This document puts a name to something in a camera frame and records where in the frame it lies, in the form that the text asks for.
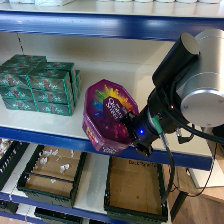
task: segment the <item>metal shelf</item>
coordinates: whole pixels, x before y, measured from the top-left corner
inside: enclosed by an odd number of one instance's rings
[[[9,180],[2,189],[1,193],[8,195],[7,199],[8,201],[36,206],[88,219],[99,220],[102,222],[108,222],[114,224],[128,224],[127,222],[124,221],[108,218],[106,212],[104,211],[103,207],[104,192],[106,188],[107,169],[109,163],[109,156],[106,155],[88,154],[82,172],[82,177],[80,179],[79,190],[77,198],[75,200],[75,205],[72,209],[30,200],[25,195],[25,193],[23,193],[22,191],[18,191],[16,186],[19,176],[25,169],[25,166],[27,162],[30,160],[36,146],[37,145],[35,144],[30,144],[28,146],[21,161],[17,164]],[[29,214],[32,214],[33,211],[34,210],[32,208],[29,211]],[[32,222],[32,218],[34,218],[33,215],[28,216],[30,216],[30,218],[29,219],[27,218],[27,221]]]
[[[224,29],[223,4],[77,0],[61,7],[0,5],[0,32],[176,40],[182,32]]]
[[[0,99],[0,136],[60,148],[74,149],[89,153],[98,153],[82,130],[83,108],[86,89],[102,80],[108,79],[123,85],[137,102],[141,111],[154,85],[150,75],[137,72],[119,72],[106,70],[82,70],[82,91],[80,100],[73,116],[58,116],[54,114],[29,111],[7,110]],[[205,140],[194,137],[188,144],[180,145],[176,134],[167,135],[172,150],[175,165],[188,168],[209,170],[212,155]],[[151,161],[168,164],[169,160],[162,142],[158,139],[152,144],[154,152],[150,157],[144,157],[129,147],[118,155],[123,158]]]

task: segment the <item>small white item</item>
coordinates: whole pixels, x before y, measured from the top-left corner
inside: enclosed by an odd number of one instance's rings
[[[2,142],[9,142],[10,140],[7,138],[2,138]]]
[[[209,3],[209,4],[218,4],[220,3],[222,0],[198,0],[199,2],[203,2],[203,3]]]
[[[60,166],[60,173],[63,173],[65,170],[69,169],[69,164],[65,164]]]
[[[34,4],[35,0],[9,0],[10,3]]]
[[[8,142],[2,142],[1,143],[1,150],[2,151],[5,152],[8,149],[8,147],[9,147],[9,143]]]
[[[74,0],[35,0],[35,5],[40,6],[60,6],[66,5]]]
[[[45,157],[45,158],[42,158],[41,160],[40,160],[40,164],[46,164],[47,163],[47,157]]]
[[[58,154],[58,149],[55,150],[54,152],[52,152],[52,155],[53,155],[53,156],[56,156],[57,154]]]
[[[53,150],[51,149],[50,151],[43,151],[44,156],[50,156],[52,154]]]

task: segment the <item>black cable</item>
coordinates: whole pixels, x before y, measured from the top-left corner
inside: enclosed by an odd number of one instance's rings
[[[169,179],[169,183],[168,183],[168,186],[167,186],[167,189],[161,199],[161,203],[163,204],[168,196],[169,196],[169,193],[171,192],[171,189],[172,189],[172,186],[173,186],[173,182],[174,182],[174,176],[175,176],[175,165],[174,165],[174,160],[173,160],[173,155],[169,149],[169,147],[167,146],[166,144],[166,139],[165,139],[165,136],[162,134],[160,135],[163,139],[163,143],[164,143],[164,147],[167,151],[167,155],[168,155],[168,158],[169,158],[169,162],[170,162],[170,179]]]
[[[185,130],[187,130],[188,132],[194,134],[194,135],[197,135],[201,138],[204,138],[204,139],[207,139],[207,140],[210,140],[210,141],[213,141],[213,142],[217,142],[217,143],[220,143],[222,145],[224,145],[224,138],[220,138],[220,137],[217,137],[217,136],[213,136],[213,135],[209,135],[209,134],[206,134],[204,132],[201,132],[201,131],[198,131],[196,129],[193,129],[191,127],[189,127],[188,125],[185,125],[183,122],[181,122],[178,118],[174,117],[172,115],[172,113],[167,109],[167,107],[164,105],[163,101],[161,100],[160,98],[160,95],[159,95],[159,92],[158,92],[158,89],[156,88],[156,96],[157,96],[157,99],[159,101],[159,103],[161,104],[164,112],[172,119],[174,120],[177,124],[179,124],[182,128],[184,128]]]
[[[205,183],[205,186],[203,187],[203,189],[202,189],[199,193],[197,193],[197,194],[195,194],[195,195],[191,195],[191,194],[188,194],[188,193],[186,193],[186,192],[181,191],[181,192],[183,192],[184,194],[186,194],[188,197],[192,197],[192,198],[194,198],[194,197],[197,197],[197,196],[199,196],[200,194],[202,194],[202,193],[204,192],[204,190],[205,190],[205,188],[206,188],[206,186],[207,186],[207,184],[208,184],[208,181],[209,181],[209,179],[210,179],[210,177],[211,177],[212,170],[213,170],[213,167],[214,167],[217,146],[218,146],[218,144],[216,143],[216,146],[215,146],[215,152],[214,152],[214,155],[213,155],[213,162],[212,162],[211,169],[210,169],[210,173],[209,173],[208,179],[207,179],[207,181],[206,181],[206,183]],[[175,188],[173,189],[173,191],[177,189],[177,190],[180,192],[180,189],[179,189],[175,184],[174,184],[174,187],[175,187]]]

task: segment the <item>product box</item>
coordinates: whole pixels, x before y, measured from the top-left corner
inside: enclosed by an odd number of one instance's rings
[[[37,111],[35,102],[33,100],[19,100],[2,98],[5,107],[9,110],[25,110]]]
[[[0,159],[0,190],[4,187],[5,183],[11,176],[17,163],[22,158],[29,143],[13,141],[4,155],[1,155]]]
[[[86,153],[38,145],[17,188],[29,199],[72,208]]]
[[[104,209],[109,218],[131,223],[162,223],[168,220],[160,164],[111,157]]]
[[[0,86],[0,95],[2,98],[33,100],[31,90],[21,87]]]
[[[32,89],[64,91],[68,95],[71,88],[69,73],[66,71],[33,69],[28,74],[28,80]]]
[[[71,88],[68,89],[67,94],[64,91],[53,92],[37,89],[32,89],[32,92],[34,99],[39,102],[69,104],[73,100]]]
[[[65,213],[55,212],[43,208],[36,208],[34,215],[41,218],[46,223],[52,224],[82,224],[83,219]]]
[[[75,64],[68,62],[41,62],[38,69],[58,70],[69,72],[70,82],[76,81]]]
[[[74,101],[71,100],[69,104],[56,104],[56,103],[44,103],[36,101],[39,112],[58,114],[64,116],[72,116],[75,105]]]
[[[40,62],[35,61],[18,61],[18,60],[8,60],[2,64],[4,67],[12,67],[12,68],[35,68]]]
[[[129,112],[138,114],[138,106],[123,86],[108,80],[86,91],[83,130],[97,151],[118,155],[131,143],[120,120]]]
[[[9,60],[30,61],[30,62],[47,62],[46,56],[16,54]]]
[[[11,68],[0,66],[0,86],[29,88],[27,75],[32,68]]]

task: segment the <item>plastic crate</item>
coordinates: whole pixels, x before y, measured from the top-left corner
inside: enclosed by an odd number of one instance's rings
[[[37,173],[38,170],[35,171],[39,158],[47,148],[57,150],[55,147],[38,145],[18,181],[17,189],[19,191],[23,191],[31,200],[72,208],[78,191],[79,180],[81,178],[83,166],[85,163],[86,153],[81,153],[81,155],[78,157],[79,160],[77,159],[77,169],[74,171],[75,175],[72,177],[72,179],[70,177],[70,180],[68,180],[58,177],[56,174],[49,176],[48,173]],[[72,150],[66,150],[64,153],[72,153]],[[57,169],[58,168],[55,168],[52,170],[52,172],[57,172]],[[66,194],[63,194],[61,189],[66,189]]]
[[[36,208],[34,215],[41,218],[46,223],[52,224],[82,224],[82,218],[47,209]]]
[[[0,211],[15,214],[19,204],[0,200]]]
[[[167,202],[161,204],[164,192],[160,164],[110,158],[104,196],[109,218],[141,224],[167,222]]]
[[[20,161],[29,143],[13,141],[0,159],[0,190],[8,181],[12,171]]]

